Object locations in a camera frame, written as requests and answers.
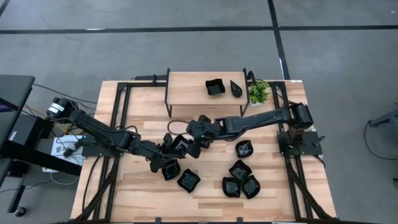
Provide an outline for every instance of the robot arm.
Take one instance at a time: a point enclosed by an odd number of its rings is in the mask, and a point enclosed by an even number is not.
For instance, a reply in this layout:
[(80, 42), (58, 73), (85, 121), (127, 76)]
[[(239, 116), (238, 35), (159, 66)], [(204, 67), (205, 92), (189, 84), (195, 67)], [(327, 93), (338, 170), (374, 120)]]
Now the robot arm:
[(250, 129), (281, 123), (291, 126), (289, 129), (290, 142), (299, 145), (302, 141), (300, 134), (313, 124), (313, 120), (308, 106), (302, 103), (291, 104), (248, 117), (216, 118), (214, 123), (211, 123), (205, 115), (201, 115), (198, 121), (193, 120), (188, 123), (187, 133), (193, 136), (195, 142), (188, 153), (197, 158), (200, 155), (200, 147), (208, 146), (209, 142), (215, 140), (234, 141)]
[(76, 102), (65, 98), (55, 98), (47, 110), (47, 119), (58, 123), (71, 123), (95, 137), (96, 142), (109, 150), (123, 151), (137, 156), (144, 156), (150, 161), (150, 169), (157, 172), (166, 162), (184, 158), (184, 147), (172, 148), (173, 139), (169, 133), (163, 144), (142, 141), (141, 135), (127, 129), (113, 129), (108, 125), (88, 116), (78, 108)]
[(58, 123), (71, 123), (94, 136), (101, 147), (144, 156), (150, 161), (150, 169), (158, 169), (172, 159), (182, 159), (186, 153), (194, 158), (200, 155), (201, 147), (208, 148), (215, 140), (234, 141), (246, 131), (277, 123), (287, 123), (293, 127), (292, 139), (300, 139), (299, 134), (312, 124), (308, 106), (292, 104), (277, 110), (255, 114), (248, 117), (228, 116), (216, 118), (214, 123), (205, 115), (198, 121), (190, 121), (187, 133), (193, 141), (180, 136), (173, 138), (169, 133), (164, 136), (163, 144), (141, 140), (141, 135), (127, 129), (113, 129), (108, 125), (88, 116), (78, 108), (78, 104), (65, 98), (55, 98), (47, 110), (47, 118)]

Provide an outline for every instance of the black cable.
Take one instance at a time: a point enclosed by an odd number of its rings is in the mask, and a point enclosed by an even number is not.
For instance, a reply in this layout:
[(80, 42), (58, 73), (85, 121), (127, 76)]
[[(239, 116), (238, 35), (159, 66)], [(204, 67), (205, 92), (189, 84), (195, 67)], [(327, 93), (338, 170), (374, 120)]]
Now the black cable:
[(380, 159), (387, 159), (387, 160), (392, 160), (392, 161), (398, 160), (398, 158), (397, 158), (397, 159), (394, 159), (394, 158), (386, 158), (386, 157), (378, 156), (378, 155), (376, 155), (374, 152), (372, 152), (372, 150), (369, 148), (368, 141), (366, 140), (366, 129), (368, 128), (368, 126), (369, 126), (369, 123), (366, 123), (366, 125), (365, 125), (365, 130), (364, 130), (364, 132), (363, 132), (363, 138), (364, 138), (364, 140), (365, 140), (366, 148), (369, 150), (369, 152), (370, 152), (372, 155), (374, 155), (374, 156), (376, 156), (376, 157), (378, 157), (378, 158), (380, 158)]
[(59, 92), (59, 91), (56, 91), (56, 90), (53, 90), (53, 89), (51, 89), (51, 88), (49, 88), (49, 87), (46, 87), (46, 86), (38, 85), (38, 84), (35, 84), (35, 83), (33, 83), (33, 85), (35, 85), (35, 86), (38, 86), (38, 87), (41, 87), (41, 88), (45, 88), (46, 90), (53, 91), (53, 92), (55, 92), (55, 93), (58, 93), (58, 94), (61, 94), (61, 95), (67, 96), (67, 97), (69, 97), (69, 98), (72, 98), (72, 99), (75, 99), (75, 100), (79, 100), (79, 101), (86, 102), (86, 103), (93, 103), (93, 104), (97, 104), (97, 102), (92, 102), (92, 101), (82, 100), (82, 99), (79, 99), (79, 98), (76, 98), (76, 97), (73, 97), (73, 96), (70, 96), (70, 95), (66, 95), (66, 94), (64, 94), (64, 93), (61, 93), (61, 92)]
[(66, 149), (65, 145), (64, 145), (63, 142), (60, 140), (60, 137), (57, 136), (57, 135), (55, 134), (55, 132), (54, 132), (53, 129), (51, 129), (51, 132), (52, 132), (52, 134), (55, 136), (55, 138), (57, 138), (57, 140), (55, 140), (55, 142), (56, 142), (56, 143), (60, 143), (60, 144), (62, 145), (62, 147), (63, 147), (64, 149)]
[(326, 168), (326, 165), (325, 165), (325, 162), (323, 161), (323, 159), (321, 159), (321, 158), (319, 158), (319, 156), (318, 155), (313, 155), (315, 158), (317, 158), (322, 164), (323, 164), (323, 167), (324, 168)]
[(184, 121), (184, 120), (172, 120), (172, 121), (169, 121), (169, 123), (167, 124), (167, 131), (170, 133), (170, 134), (173, 134), (173, 135), (183, 135), (183, 134), (188, 134), (187, 132), (184, 132), (184, 133), (174, 133), (174, 132), (172, 132), (172, 131), (170, 131), (170, 124), (172, 124), (172, 123), (174, 123), (174, 122), (180, 122), (180, 123), (186, 123), (186, 124), (188, 124), (189, 122), (188, 121)]
[(125, 130), (127, 130), (127, 129), (129, 129), (129, 128), (134, 128), (134, 129), (136, 130), (137, 135), (139, 136), (138, 131), (137, 131), (137, 127), (134, 126), (134, 125), (130, 125), (130, 126), (126, 127), (126, 128), (122, 128), (122, 129), (114, 130), (114, 131), (105, 130), (105, 129), (103, 129), (102, 127), (99, 127), (99, 126), (96, 125), (95, 123), (92, 123), (91, 121), (88, 121), (86, 118), (84, 118), (84, 117), (80, 114), (79, 106), (77, 105), (77, 103), (74, 103), (74, 102), (71, 102), (71, 103), (72, 103), (73, 109), (75, 109), (75, 110), (77, 111), (78, 116), (79, 116), (83, 121), (86, 121), (87, 123), (90, 123), (91, 125), (93, 125), (94, 127), (100, 129), (101, 131), (104, 131), (104, 132), (107, 132), (107, 133), (120, 133), (120, 132), (123, 132), (123, 131), (125, 131)]
[(90, 109), (90, 110), (95, 110), (95, 108), (89, 107), (84, 105), (82, 102), (77, 102), (78, 104), (82, 105), (84, 108)]
[(86, 194), (87, 194), (88, 184), (90, 183), (91, 175), (93, 174), (93, 170), (94, 170), (95, 164), (97, 164), (99, 159), (100, 159), (100, 157), (98, 156), (97, 159), (94, 161), (93, 166), (91, 166), (90, 173), (88, 174), (88, 180), (87, 180), (87, 184), (86, 184), (86, 189), (85, 189), (85, 193), (83, 194), (83, 206), (81, 206), (81, 212), (82, 213), (84, 212), (84, 209), (85, 209)]
[(24, 111), (24, 110), (22, 110), (22, 112), (24, 112), (24, 113), (27, 115), (27, 117), (28, 117), (31, 121), (33, 121), (33, 123), (35, 122), (35, 120), (33, 120), (31, 117), (36, 117), (36, 116), (33, 116), (33, 115), (31, 115), (30, 113), (28, 113), (28, 112), (26, 112), (26, 111)]
[(72, 126), (70, 127), (70, 128), (68, 128), (68, 133), (70, 132), (70, 131), (74, 131), (74, 130), (77, 130), (77, 129), (79, 129), (78, 127), (74, 127), (74, 128), (72, 128)]
[(81, 153), (76, 153), (76, 154), (70, 154), (71, 156), (75, 156), (75, 155), (81, 155)]
[[(64, 175), (64, 176), (62, 176), (62, 177), (57, 177), (57, 178), (54, 178), (54, 180), (57, 180), (57, 179), (64, 178), (64, 177), (66, 177), (67, 175)], [(51, 183), (51, 182), (52, 182), (52, 180), (50, 180), (50, 181), (46, 181), (46, 182), (39, 182), (39, 183), (37, 183), (37, 184), (35, 184), (35, 185), (31, 186), (31, 187), (25, 188), (25, 190), (32, 189), (32, 188), (34, 188), (34, 187), (36, 187), (36, 186), (38, 186), (38, 185), (40, 185), (40, 184), (48, 184), (48, 183)], [(8, 190), (2, 190), (2, 191), (0, 191), (0, 193), (7, 192), (7, 191), (10, 191), (10, 190), (19, 190), (19, 189), (8, 189)]]
[[(283, 97), (279, 93), (276, 93), (276, 94), (278, 94), (278, 96), (283, 99)], [(294, 103), (293, 101), (290, 101), (290, 100), (287, 100), (287, 102), (289, 102), (290, 104), (298, 104), (298, 103)]]

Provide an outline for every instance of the wooden shelf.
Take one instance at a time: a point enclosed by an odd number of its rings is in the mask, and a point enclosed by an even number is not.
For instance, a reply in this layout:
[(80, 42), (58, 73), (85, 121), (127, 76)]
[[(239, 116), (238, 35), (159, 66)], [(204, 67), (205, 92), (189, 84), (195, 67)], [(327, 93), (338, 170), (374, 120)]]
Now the wooden shelf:
[[(225, 86), (225, 93), (210, 96), (206, 81), (220, 78)], [(231, 92), (231, 82), (242, 88), (243, 94), (236, 98)], [(235, 105), (246, 106), (249, 103), (246, 74), (244, 72), (169, 72), (166, 88), (166, 106), (192, 105)]]

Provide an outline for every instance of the computer monitor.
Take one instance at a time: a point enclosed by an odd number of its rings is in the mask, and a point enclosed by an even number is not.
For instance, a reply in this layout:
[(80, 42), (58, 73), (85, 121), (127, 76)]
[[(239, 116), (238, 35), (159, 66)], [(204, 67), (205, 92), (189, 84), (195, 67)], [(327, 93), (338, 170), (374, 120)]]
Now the computer monitor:
[(18, 110), (18, 107), (16, 105), (13, 105), (12, 103), (0, 98), (0, 113), (16, 110)]

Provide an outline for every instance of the desk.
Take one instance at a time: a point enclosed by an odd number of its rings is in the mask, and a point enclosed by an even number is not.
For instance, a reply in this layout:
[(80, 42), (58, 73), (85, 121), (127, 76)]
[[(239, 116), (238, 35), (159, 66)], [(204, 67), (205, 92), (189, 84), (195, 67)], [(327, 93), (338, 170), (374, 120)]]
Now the desk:
[[(111, 121), (117, 83), (103, 82), (99, 94), (95, 118), (106, 124)], [(307, 103), (302, 82), (285, 83), (289, 100)], [(126, 126), (136, 125), (143, 139), (161, 143), (167, 132), (170, 118), (164, 106), (164, 91), (164, 87), (131, 89)], [(117, 123), (120, 121), (123, 94), (124, 92), (121, 96)], [(249, 116), (274, 108), (271, 96), (262, 106), (249, 107), (246, 114)], [(201, 114), (213, 119), (236, 116), (239, 114), (239, 108), (218, 105), (184, 106), (175, 108), (173, 114), (173, 119), (198, 119)], [(177, 133), (183, 131), (185, 125), (175, 123), (171, 128)], [(189, 168), (201, 177), (201, 182), (191, 194), (187, 194), (177, 185), (177, 179), (166, 182), (160, 171), (152, 173), (149, 170), (149, 163), (143, 157), (123, 155), (120, 159), (111, 221), (154, 222), (155, 217), (161, 217), (165, 222), (235, 222), (236, 217), (243, 217), (245, 222), (295, 220), (284, 158), (279, 154), (276, 135), (278, 130), (276, 124), (253, 129), (238, 141), (214, 142), (209, 149), (202, 150), (199, 159), (187, 156), (186, 159), (179, 160), (182, 170)], [(250, 200), (244, 198), (243, 194), (241, 198), (228, 198), (221, 189), (221, 180), (223, 177), (229, 177), (228, 169), (238, 160), (234, 151), (235, 144), (245, 139), (252, 141), (254, 153), (244, 159), (244, 162), (259, 180), (261, 191), (257, 197)], [(83, 163), (71, 218), (81, 213), (82, 197), (94, 160), (95, 158), (88, 158)], [(323, 165), (312, 156), (302, 156), (302, 160), (309, 191), (327, 213), (335, 216)], [(102, 159), (94, 168), (87, 191), (86, 205), (98, 188), (101, 161)], [(305, 217), (302, 195), (298, 189), (297, 191), (300, 211), (302, 217)], [(107, 196), (106, 192), (102, 199), (100, 218), (104, 217)]]

